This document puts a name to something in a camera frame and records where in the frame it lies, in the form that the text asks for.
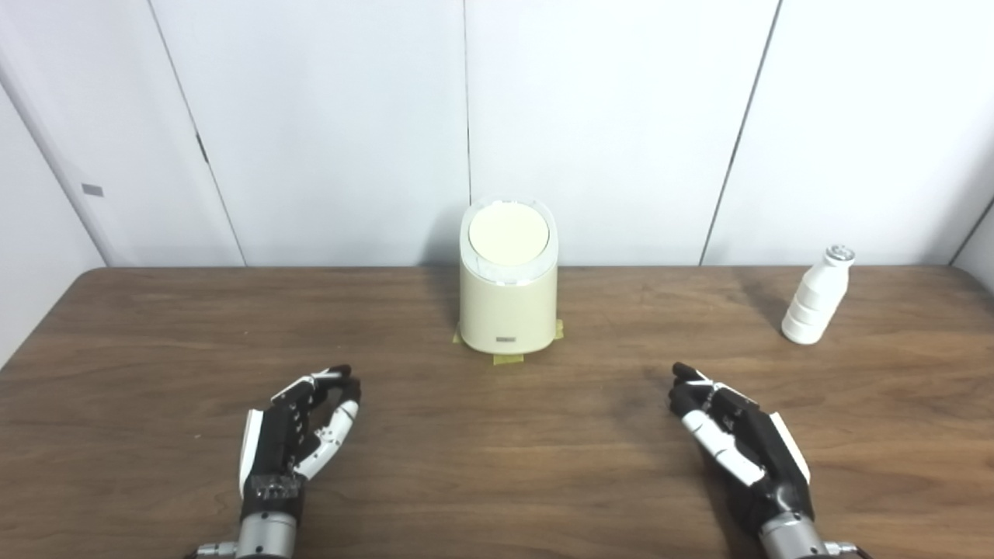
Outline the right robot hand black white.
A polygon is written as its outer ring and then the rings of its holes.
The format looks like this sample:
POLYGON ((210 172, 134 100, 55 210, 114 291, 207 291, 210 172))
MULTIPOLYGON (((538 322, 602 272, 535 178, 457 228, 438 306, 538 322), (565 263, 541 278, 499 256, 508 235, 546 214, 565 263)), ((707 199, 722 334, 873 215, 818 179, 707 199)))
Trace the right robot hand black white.
POLYGON ((774 416, 727 384, 676 362, 669 409, 718 467, 728 509, 749 535, 773 518, 815 519, 808 477, 774 416))

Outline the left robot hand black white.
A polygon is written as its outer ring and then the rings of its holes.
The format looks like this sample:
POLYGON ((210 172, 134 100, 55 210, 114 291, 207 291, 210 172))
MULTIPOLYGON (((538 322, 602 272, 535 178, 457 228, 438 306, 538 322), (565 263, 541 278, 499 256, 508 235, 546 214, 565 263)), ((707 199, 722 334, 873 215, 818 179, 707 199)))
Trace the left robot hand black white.
POLYGON ((306 484, 344 445, 361 403, 361 381, 342 364, 305 375, 249 410, 239 454, 241 519, 303 517, 306 484))

